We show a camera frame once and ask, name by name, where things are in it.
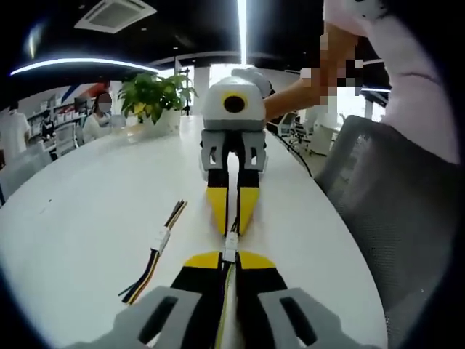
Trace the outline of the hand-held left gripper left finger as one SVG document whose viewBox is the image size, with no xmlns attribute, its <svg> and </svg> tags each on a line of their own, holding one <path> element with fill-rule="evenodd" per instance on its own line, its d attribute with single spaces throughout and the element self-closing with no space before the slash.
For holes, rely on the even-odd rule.
<svg viewBox="0 0 465 349">
<path fill-rule="evenodd" d="M 222 312 L 221 252 L 188 259 L 171 286 L 122 310 L 113 328 L 69 348 L 213 348 Z"/>
</svg>

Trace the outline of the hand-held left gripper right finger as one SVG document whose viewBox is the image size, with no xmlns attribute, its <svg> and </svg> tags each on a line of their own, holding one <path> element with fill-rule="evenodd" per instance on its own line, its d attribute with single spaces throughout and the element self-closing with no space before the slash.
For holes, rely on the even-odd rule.
<svg viewBox="0 0 465 349">
<path fill-rule="evenodd" d="M 245 348 L 373 348 L 344 333 L 340 318 L 299 287 L 289 288 L 275 264 L 236 254 L 237 317 Z"/>
</svg>

